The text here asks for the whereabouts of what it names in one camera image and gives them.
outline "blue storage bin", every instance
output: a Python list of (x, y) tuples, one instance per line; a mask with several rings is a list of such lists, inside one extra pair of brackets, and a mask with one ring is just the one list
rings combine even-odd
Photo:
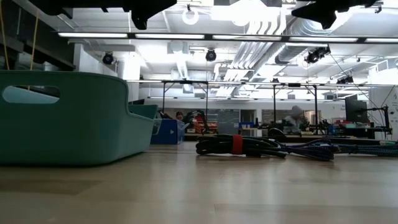
[(174, 119), (155, 119), (151, 144), (180, 144), (184, 142), (185, 123)]

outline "red velcro strap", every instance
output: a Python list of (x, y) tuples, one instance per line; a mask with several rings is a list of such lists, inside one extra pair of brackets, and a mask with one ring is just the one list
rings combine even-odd
[(233, 155), (241, 155), (243, 147), (243, 138), (240, 134), (233, 135), (233, 145), (232, 145), (232, 154)]

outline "coiled cable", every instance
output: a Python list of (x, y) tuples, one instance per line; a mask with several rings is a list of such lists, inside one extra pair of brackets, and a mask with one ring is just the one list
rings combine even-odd
[[(228, 134), (217, 134), (215, 136), (199, 136), (197, 153), (199, 155), (205, 154), (232, 154), (234, 136)], [(286, 154), (298, 154), (311, 159), (319, 161), (330, 161), (334, 159), (334, 152), (338, 150), (336, 146), (331, 145), (317, 145), (319, 140), (309, 142), (307, 144), (297, 146), (286, 146), (273, 139), (257, 138), (257, 137), (242, 137), (241, 154), (246, 156), (277, 156), (284, 158)]]

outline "wooden floor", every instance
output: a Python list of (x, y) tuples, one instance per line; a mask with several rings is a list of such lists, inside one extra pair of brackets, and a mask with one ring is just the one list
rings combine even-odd
[(101, 167), (0, 167), (0, 223), (398, 223), (398, 159), (198, 156), (187, 142)]

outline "woman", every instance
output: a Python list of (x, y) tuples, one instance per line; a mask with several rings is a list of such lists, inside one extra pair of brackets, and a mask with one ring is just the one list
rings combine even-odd
[(182, 121), (184, 119), (184, 115), (182, 114), (181, 111), (176, 112), (175, 119), (177, 119), (179, 121)]

